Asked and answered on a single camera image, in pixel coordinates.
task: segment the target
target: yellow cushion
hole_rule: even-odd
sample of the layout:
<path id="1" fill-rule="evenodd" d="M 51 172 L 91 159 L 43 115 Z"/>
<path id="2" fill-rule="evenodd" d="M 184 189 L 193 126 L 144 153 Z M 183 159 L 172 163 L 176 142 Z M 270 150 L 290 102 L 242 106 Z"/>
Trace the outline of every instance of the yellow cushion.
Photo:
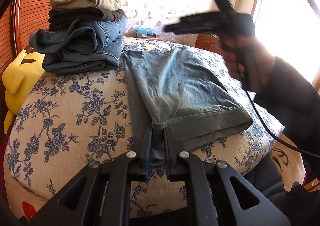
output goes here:
<path id="1" fill-rule="evenodd" d="M 43 74 L 43 58 L 44 54 L 37 52 L 26 54 L 25 50 L 22 50 L 5 69 L 2 75 L 6 88 L 5 102 L 13 114 L 18 114 L 30 90 Z"/>
<path id="2" fill-rule="evenodd" d="M 5 119 L 4 119 L 4 124 L 3 124 L 3 132 L 5 134 L 7 134 L 7 131 L 10 125 L 13 123 L 13 120 L 14 120 L 14 114 L 10 110 L 8 110 L 7 115 L 5 116 Z"/>

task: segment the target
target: folded clothing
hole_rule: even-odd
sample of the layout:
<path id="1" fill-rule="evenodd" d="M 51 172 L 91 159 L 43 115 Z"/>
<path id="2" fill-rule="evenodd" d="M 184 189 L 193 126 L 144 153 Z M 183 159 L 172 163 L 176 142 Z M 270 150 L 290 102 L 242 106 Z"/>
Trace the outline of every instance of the folded clothing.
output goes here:
<path id="1" fill-rule="evenodd" d="M 114 22 L 78 18 L 62 31 L 38 30 L 30 35 L 29 44 L 46 54 L 42 68 L 47 72 L 110 70 L 119 66 L 127 21 L 125 14 Z"/>
<path id="2" fill-rule="evenodd" d="M 111 70 L 119 67 L 121 49 L 124 40 L 122 35 L 119 35 L 114 41 L 108 44 L 105 48 L 95 54 L 83 55 L 83 62 L 73 62 L 63 60 L 63 55 L 46 54 L 42 68 L 46 72 L 53 72 L 58 75 L 73 74 L 85 71 Z"/>
<path id="3" fill-rule="evenodd" d="M 92 20 L 116 21 L 124 15 L 122 9 L 110 11 L 98 9 L 95 7 L 65 9 L 63 11 L 49 11 L 49 31 L 61 31 L 68 28 L 77 18 L 86 18 Z"/>
<path id="4" fill-rule="evenodd" d="M 125 0 L 50 0 L 50 6 L 56 11 L 95 7 L 116 11 L 123 6 Z"/>
<path id="5" fill-rule="evenodd" d="M 187 47 L 151 52 L 124 47 L 123 54 L 134 136 L 142 139 L 151 124 L 154 160 L 164 158 L 165 127 L 191 151 L 251 126 L 247 111 Z"/>

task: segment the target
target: window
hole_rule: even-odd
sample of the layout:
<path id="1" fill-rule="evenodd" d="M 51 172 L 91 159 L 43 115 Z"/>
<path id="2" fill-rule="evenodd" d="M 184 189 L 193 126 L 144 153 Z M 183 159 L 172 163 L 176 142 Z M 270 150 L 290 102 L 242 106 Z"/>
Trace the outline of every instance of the window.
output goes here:
<path id="1" fill-rule="evenodd" d="M 306 0 L 255 0 L 256 36 L 270 53 L 294 66 L 310 83 L 320 66 L 320 20 Z"/>

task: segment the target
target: metal screw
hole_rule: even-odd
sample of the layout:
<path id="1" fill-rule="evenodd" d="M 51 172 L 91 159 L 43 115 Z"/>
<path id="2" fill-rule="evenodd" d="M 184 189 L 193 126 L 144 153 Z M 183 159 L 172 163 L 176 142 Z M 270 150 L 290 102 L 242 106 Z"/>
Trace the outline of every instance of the metal screw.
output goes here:
<path id="1" fill-rule="evenodd" d="M 217 162 L 217 166 L 221 169 L 227 168 L 228 164 L 225 161 L 219 161 Z"/>
<path id="2" fill-rule="evenodd" d="M 189 152 L 187 152 L 187 151 L 181 151 L 181 152 L 179 153 L 179 155 L 180 155 L 182 158 L 187 158 L 187 157 L 190 156 Z"/>
<path id="3" fill-rule="evenodd" d="M 126 156 L 129 157 L 129 158 L 134 158 L 136 157 L 137 153 L 134 152 L 134 151 L 129 151 L 127 152 Z"/>
<path id="4" fill-rule="evenodd" d="M 98 161 L 91 161 L 89 163 L 89 167 L 92 168 L 92 169 L 95 169 L 99 166 L 99 162 Z"/>

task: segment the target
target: black sleeve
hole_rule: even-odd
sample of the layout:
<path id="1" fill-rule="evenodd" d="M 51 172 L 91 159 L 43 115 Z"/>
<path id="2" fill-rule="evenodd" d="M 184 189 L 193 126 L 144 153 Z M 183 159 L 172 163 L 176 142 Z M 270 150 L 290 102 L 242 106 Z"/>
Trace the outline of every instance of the black sleeve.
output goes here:
<path id="1" fill-rule="evenodd" d="M 269 84 L 254 102 L 285 126 L 298 148 L 320 156 L 320 96 L 294 67 L 277 57 Z M 320 159 L 302 157 L 320 178 Z"/>

